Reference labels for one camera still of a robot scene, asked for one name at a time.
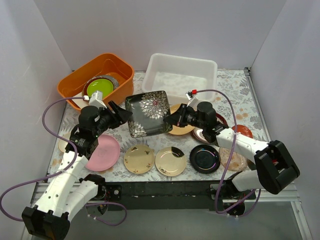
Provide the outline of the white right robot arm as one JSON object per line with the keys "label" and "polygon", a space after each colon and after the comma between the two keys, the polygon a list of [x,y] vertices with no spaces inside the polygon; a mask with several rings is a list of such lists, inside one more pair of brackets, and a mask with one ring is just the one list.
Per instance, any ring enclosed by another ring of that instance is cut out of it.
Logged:
{"label": "white right robot arm", "polygon": [[259,141],[220,123],[209,102],[200,102],[197,109],[181,104],[166,116],[164,122],[183,128],[187,125],[202,129],[204,138],[218,146],[233,150],[255,164],[255,170],[245,171],[227,180],[227,195],[237,199],[247,190],[265,189],[277,195],[300,176],[300,170],[287,147],[279,140]]}

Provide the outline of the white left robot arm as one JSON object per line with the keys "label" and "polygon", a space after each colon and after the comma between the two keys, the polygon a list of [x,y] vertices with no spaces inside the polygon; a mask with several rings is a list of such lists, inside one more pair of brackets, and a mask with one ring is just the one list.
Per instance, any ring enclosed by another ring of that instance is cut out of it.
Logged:
{"label": "white left robot arm", "polygon": [[22,219],[29,234],[45,240],[63,240],[74,216],[92,199],[108,199],[104,177],[79,174],[98,147],[98,138],[108,129],[125,124],[132,116],[113,101],[89,105],[80,111],[72,129],[61,165],[33,207],[26,207]]}

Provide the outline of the yellow bear plate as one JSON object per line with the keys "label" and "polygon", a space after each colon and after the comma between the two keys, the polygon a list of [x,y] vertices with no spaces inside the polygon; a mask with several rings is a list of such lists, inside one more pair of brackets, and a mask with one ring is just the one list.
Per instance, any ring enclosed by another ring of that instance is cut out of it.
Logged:
{"label": "yellow bear plate", "polygon": [[[170,113],[175,113],[180,107],[180,104],[175,104],[170,107]],[[177,127],[175,125],[172,126],[172,130],[169,132],[171,135],[182,136],[190,133],[195,127],[192,125],[187,125],[185,127]]]}

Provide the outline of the black floral rectangular plate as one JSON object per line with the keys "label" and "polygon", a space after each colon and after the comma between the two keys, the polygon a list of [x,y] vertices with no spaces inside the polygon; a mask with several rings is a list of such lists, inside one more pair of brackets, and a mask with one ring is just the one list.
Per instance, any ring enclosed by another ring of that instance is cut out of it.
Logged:
{"label": "black floral rectangular plate", "polygon": [[151,91],[128,96],[125,109],[132,112],[127,121],[132,138],[143,138],[170,132],[173,126],[164,122],[171,114],[167,93]]}

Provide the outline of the red rimmed grey plate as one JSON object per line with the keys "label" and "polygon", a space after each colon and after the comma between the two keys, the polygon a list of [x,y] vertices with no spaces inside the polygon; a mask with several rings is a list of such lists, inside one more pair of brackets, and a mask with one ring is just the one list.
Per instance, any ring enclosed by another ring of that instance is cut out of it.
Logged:
{"label": "red rimmed grey plate", "polygon": [[[225,125],[225,126],[228,126],[228,123],[226,121],[226,119],[220,115],[219,113],[216,113],[216,120],[217,122]],[[195,139],[197,139],[198,141],[202,142],[202,143],[205,143],[205,144],[210,144],[204,137],[203,135],[203,130],[200,129],[200,128],[194,128],[191,132],[193,134],[193,136],[195,137]]]}

